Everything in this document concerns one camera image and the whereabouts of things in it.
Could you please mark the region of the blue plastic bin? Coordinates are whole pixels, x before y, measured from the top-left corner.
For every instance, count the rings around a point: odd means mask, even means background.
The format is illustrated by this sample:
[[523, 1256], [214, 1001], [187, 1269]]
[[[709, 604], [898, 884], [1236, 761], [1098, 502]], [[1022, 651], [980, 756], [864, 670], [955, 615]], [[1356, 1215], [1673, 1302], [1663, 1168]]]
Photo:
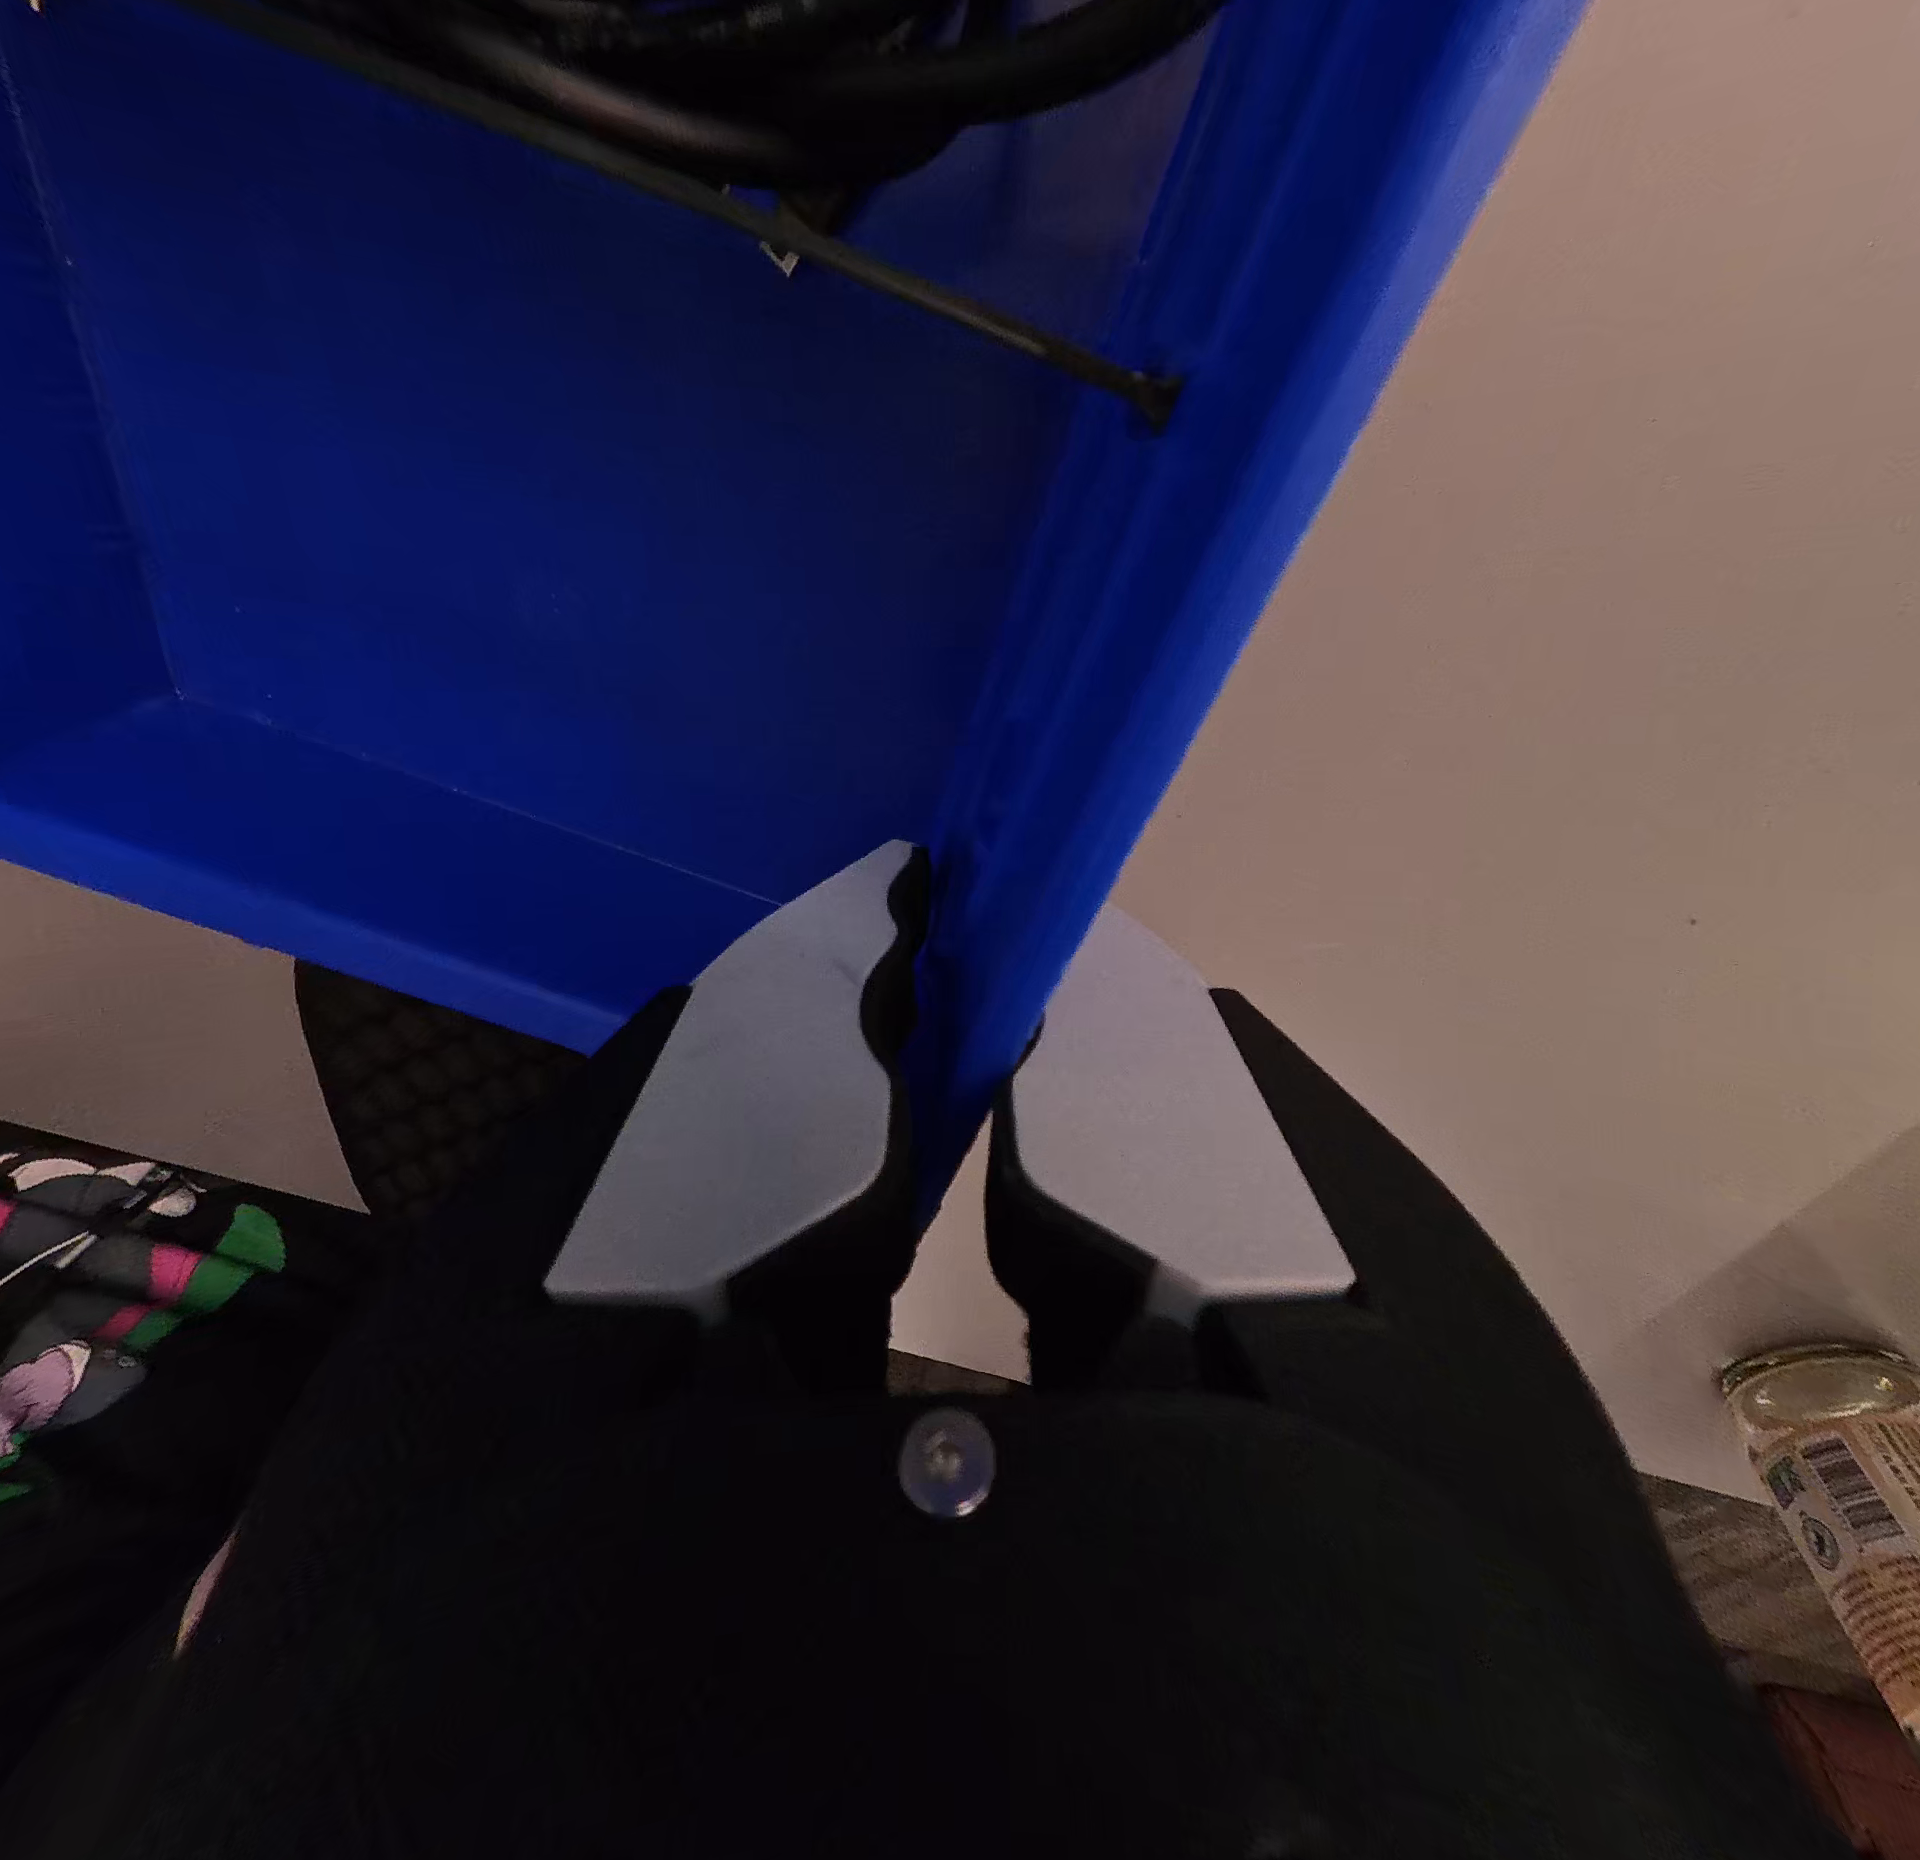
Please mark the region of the blue plastic bin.
[[952, 1181], [1591, 0], [1231, 0], [849, 247], [5, 0], [5, 857], [598, 1049], [935, 857]]

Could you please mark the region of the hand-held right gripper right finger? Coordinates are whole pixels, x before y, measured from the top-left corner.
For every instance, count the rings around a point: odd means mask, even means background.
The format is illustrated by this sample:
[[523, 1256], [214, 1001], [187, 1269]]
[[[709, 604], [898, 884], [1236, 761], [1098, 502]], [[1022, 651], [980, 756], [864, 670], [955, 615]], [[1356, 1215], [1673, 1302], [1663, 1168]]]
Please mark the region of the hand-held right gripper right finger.
[[1136, 1330], [1356, 1283], [1209, 981], [1120, 908], [996, 1094], [982, 1233], [1035, 1388], [1095, 1385]]

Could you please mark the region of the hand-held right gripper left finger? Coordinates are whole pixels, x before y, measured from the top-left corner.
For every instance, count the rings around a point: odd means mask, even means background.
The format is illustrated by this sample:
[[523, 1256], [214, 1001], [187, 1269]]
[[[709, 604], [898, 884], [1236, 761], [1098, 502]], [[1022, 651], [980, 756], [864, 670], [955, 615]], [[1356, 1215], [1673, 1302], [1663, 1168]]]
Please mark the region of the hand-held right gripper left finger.
[[883, 1381], [918, 1248], [923, 922], [926, 850], [891, 839], [711, 959], [546, 1293], [753, 1330], [794, 1381]]

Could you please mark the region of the glass jar with lid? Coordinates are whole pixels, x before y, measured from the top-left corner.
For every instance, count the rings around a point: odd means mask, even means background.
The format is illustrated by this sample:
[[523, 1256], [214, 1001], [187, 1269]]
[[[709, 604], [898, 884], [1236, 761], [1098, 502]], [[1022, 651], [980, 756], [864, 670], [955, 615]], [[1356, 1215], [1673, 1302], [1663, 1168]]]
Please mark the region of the glass jar with lid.
[[1722, 1402], [1838, 1629], [1916, 1744], [1916, 1365], [1795, 1343], [1729, 1365]]

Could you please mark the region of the person's printed dark clothing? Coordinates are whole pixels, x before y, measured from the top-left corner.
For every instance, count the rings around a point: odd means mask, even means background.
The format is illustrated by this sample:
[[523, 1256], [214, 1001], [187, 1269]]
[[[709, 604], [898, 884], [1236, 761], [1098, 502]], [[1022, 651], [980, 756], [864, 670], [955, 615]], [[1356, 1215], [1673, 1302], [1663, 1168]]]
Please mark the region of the person's printed dark clothing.
[[5, 1124], [5, 1661], [211, 1556], [382, 1256], [349, 1209]]

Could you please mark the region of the black mesh fabric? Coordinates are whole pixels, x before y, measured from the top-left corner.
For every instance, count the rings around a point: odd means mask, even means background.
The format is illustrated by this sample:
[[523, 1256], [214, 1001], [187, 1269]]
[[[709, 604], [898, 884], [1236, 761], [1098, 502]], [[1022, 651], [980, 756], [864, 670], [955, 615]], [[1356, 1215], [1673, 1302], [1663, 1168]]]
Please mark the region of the black mesh fabric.
[[296, 1013], [370, 1217], [418, 1220], [588, 1061], [463, 1009], [296, 962]]

